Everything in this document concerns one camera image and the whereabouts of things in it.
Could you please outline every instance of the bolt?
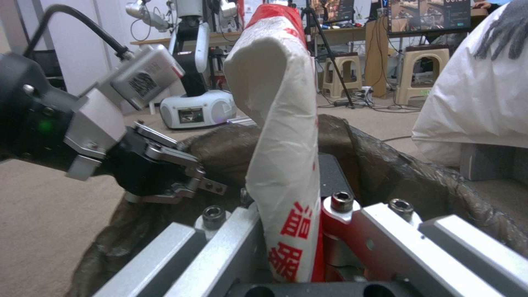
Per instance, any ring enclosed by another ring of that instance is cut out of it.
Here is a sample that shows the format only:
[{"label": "bolt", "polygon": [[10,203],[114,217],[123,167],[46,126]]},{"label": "bolt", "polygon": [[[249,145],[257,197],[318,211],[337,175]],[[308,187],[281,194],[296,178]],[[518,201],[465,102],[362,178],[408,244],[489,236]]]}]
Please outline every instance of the bolt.
[{"label": "bolt", "polygon": [[225,210],[218,205],[206,207],[203,210],[202,219],[206,228],[217,230],[225,222]]},{"label": "bolt", "polygon": [[412,207],[412,204],[398,198],[389,201],[389,208],[407,222],[411,220],[412,213],[414,212],[414,207]]},{"label": "bolt", "polygon": [[45,116],[52,116],[55,113],[55,110],[51,107],[44,107],[44,109],[42,110],[42,113]]},{"label": "bolt", "polygon": [[27,95],[33,95],[33,93],[35,93],[35,88],[32,85],[23,85],[22,90],[24,90],[24,93]]},{"label": "bolt", "polygon": [[331,208],[337,212],[349,212],[354,205],[354,198],[347,192],[336,192],[332,194]]},{"label": "bolt", "polygon": [[240,203],[244,207],[248,207],[253,203],[253,198],[249,196],[248,190],[245,188],[240,189]]}]

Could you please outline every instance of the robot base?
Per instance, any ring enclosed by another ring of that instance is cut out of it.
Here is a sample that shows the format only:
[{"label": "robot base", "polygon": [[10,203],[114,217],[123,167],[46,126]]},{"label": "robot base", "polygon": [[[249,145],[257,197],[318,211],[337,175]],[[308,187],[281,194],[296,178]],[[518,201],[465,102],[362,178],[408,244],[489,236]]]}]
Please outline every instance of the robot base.
[{"label": "robot base", "polygon": [[159,106],[162,120],[170,129],[214,126],[236,117],[233,95],[210,90],[201,96],[173,96],[163,99]]}]

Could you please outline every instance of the white wall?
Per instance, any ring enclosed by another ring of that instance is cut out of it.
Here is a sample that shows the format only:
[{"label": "white wall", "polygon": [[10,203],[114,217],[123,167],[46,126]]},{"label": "white wall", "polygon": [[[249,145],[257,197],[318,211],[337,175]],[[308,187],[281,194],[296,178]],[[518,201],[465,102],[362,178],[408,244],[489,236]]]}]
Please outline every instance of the white wall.
[{"label": "white wall", "polygon": [[23,53],[27,47],[27,39],[18,17],[15,0],[0,0],[0,20],[4,24],[4,33],[9,40],[11,50]]},{"label": "white wall", "polygon": [[9,46],[9,42],[7,41],[2,20],[0,20],[0,53],[6,53],[9,51],[11,51],[11,47]]},{"label": "white wall", "polygon": [[[41,0],[44,10],[51,4],[65,4],[78,9],[87,17],[101,25],[118,42],[126,45],[132,51],[137,46],[130,45],[133,38],[130,34],[130,24],[135,20],[127,15],[126,3],[131,0]],[[154,6],[167,12],[165,0],[152,0],[147,6],[153,10]],[[72,16],[58,13],[49,24],[51,38],[68,92],[79,94],[96,80],[107,74],[119,64],[114,50],[104,41]],[[142,21],[134,25],[134,35],[144,38],[148,32],[148,25]],[[169,37],[167,33],[150,31],[149,39]]]},{"label": "white wall", "polygon": [[[31,38],[33,34],[35,34],[36,29],[39,26],[40,18],[42,17],[42,13],[40,16],[37,16],[36,9],[41,9],[41,7],[35,7],[34,2],[32,0],[18,0],[18,7],[20,9],[20,14],[22,16],[24,26],[26,28],[26,32],[28,34],[28,37]],[[42,51],[42,50],[52,50],[53,44],[51,43],[51,39],[49,36],[49,31],[43,34],[43,36],[40,38],[39,42],[37,43],[35,50],[36,51]]]},{"label": "white wall", "polygon": [[[91,0],[41,0],[44,10],[51,4],[65,4],[92,20],[96,11]],[[68,92],[77,95],[108,72],[103,41],[76,18],[56,13],[48,28],[59,58]]]}]

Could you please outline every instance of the white robot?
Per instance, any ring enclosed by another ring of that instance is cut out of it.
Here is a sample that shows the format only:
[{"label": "white robot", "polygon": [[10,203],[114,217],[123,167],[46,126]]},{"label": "white robot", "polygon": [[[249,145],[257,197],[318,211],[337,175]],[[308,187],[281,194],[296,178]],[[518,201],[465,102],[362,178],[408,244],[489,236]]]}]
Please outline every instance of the white robot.
[{"label": "white robot", "polygon": [[[171,28],[162,16],[147,10],[145,3],[150,0],[138,0],[128,3],[129,15],[143,20],[160,32]],[[236,106],[230,92],[208,90],[202,73],[207,68],[209,54],[209,24],[204,20],[204,9],[200,0],[172,0],[177,17],[182,20],[172,32],[169,52],[185,70],[181,78],[186,94],[165,98],[160,104],[161,117],[168,128],[197,128],[225,123],[236,117]],[[237,6],[233,2],[220,0],[219,19],[233,18]],[[196,41],[194,52],[183,51],[185,41]]]}]

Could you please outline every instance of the green light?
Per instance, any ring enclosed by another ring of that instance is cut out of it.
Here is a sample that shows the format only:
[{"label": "green light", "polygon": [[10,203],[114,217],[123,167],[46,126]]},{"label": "green light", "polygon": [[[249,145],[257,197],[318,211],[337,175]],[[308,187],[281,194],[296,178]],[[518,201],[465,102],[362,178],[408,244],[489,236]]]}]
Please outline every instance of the green light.
[{"label": "green light", "polygon": [[42,134],[50,134],[51,131],[53,130],[53,123],[48,119],[44,119],[40,121],[37,129]]}]

